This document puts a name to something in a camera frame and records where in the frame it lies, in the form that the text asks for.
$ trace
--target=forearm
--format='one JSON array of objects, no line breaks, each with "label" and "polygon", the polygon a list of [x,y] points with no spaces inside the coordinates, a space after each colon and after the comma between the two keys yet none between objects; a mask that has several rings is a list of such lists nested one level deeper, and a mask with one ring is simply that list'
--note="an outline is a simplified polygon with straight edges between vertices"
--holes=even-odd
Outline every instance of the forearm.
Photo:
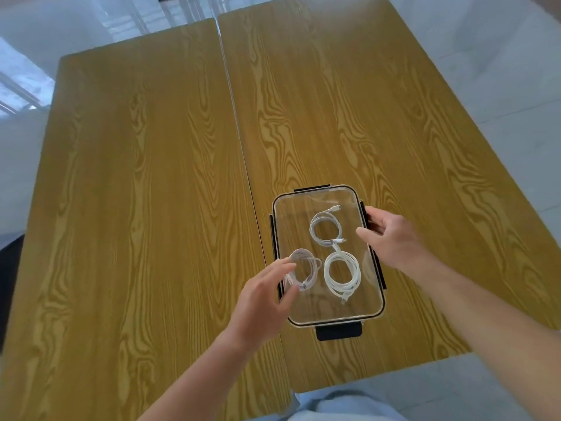
[{"label": "forearm", "polygon": [[214,419],[252,354],[224,331],[140,420]]},{"label": "forearm", "polygon": [[418,258],[405,273],[537,419],[557,416],[561,337],[436,258]]}]

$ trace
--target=left hand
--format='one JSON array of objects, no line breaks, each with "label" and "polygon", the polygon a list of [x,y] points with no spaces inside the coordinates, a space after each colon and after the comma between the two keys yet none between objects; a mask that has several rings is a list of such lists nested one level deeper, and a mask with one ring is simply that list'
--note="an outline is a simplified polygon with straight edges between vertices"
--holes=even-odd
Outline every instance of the left hand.
[{"label": "left hand", "polygon": [[224,334],[244,351],[256,351],[275,338],[298,295],[293,285],[277,302],[277,284],[296,267],[288,258],[278,259],[246,282]]}]

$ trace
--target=wood grain tabletop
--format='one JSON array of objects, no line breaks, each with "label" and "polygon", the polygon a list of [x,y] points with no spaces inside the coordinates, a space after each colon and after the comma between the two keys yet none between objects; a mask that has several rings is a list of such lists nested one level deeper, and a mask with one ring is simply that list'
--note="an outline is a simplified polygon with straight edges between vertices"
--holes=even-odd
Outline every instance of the wood grain tabletop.
[{"label": "wood grain tabletop", "polygon": [[[403,214],[444,262],[561,328],[561,251],[388,0],[275,0],[218,19],[267,262],[274,198],[326,183]],[[407,277],[361,337],[281,332],[303,392],[469,351]]]},{"label": "wood grain tabletop", "polygon": [[[215,21],[63,58],[4,347],[2,418],[135,420],[263,267]],[[220,418],[289,402],[275,339]]]}]

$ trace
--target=white cable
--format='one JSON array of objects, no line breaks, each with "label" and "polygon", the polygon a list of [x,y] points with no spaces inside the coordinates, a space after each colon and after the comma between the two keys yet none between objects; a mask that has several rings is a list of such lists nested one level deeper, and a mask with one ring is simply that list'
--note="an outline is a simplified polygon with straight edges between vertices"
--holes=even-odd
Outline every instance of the white cable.
[{"label": "white cable", "polygon": [[305,291],[314,286],[314,283],[318,278],[318,270],[321,267],[321,260],[314,257],[314,255],[305,248],[299,248],[292,252],[290,255],[290,261],[294,263],[297,260],[308,260],[310,263],[310,274],[306,277],[304,282],[299,282],[298,279],[296,279],[296,274],[294,272],[290,272],[285,277],[288,279],[290,285],[298,285],[300,291]]},{"label": "white cable", "polygon": [[[343,236],[343,231],[339,220],[332,214],[333,211],[339,211],[341,208],[340,205],[335,205],[329,208],[326,211],[322,211],[317,213],[310,222],[310,235],[314,240],[321,246],[330,246],[333,247],[335,252],[330,254],[326,259],[323,267],[323,276],[325,279],[325,283],[329,290],[336,296],[341,298],[341,303],[345,303],[349,297],[354,293],[354,291],[360,285],[361,273],[360,273],[360,264],[359,261],[356,259],[354,255],[351,253],[347,253],[346,251],[341,251],[339,248],[340,243],[344,242],[345,239]],[[335,226],[337,226],[338,233],[337,238],[335,239],[319,239],[315,233],[315,227],[318,223],[321,222],[332,222]],[[331,263],[333,261],[344,261],[351,272],[351,280],[346,283],[339,283],[335,281],[329,270],[331,268]]]}]

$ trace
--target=transparent food storage container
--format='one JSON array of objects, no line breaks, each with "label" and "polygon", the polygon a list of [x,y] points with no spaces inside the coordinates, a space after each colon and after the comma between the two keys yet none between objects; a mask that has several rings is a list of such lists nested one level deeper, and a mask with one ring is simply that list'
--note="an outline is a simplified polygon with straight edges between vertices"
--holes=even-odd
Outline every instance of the transparent food storage container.
[{"label": "transparent food storage container", "polygon": [[291,324],[315,327],[320,340],[361,335],[362,322],[384,310],[385,282],[376,254],[355,233],[368,216],[354,189],[328,184],[279,195],[270,223],[275,258],[297,264],[278,286],[279,298],[300,287]]}]

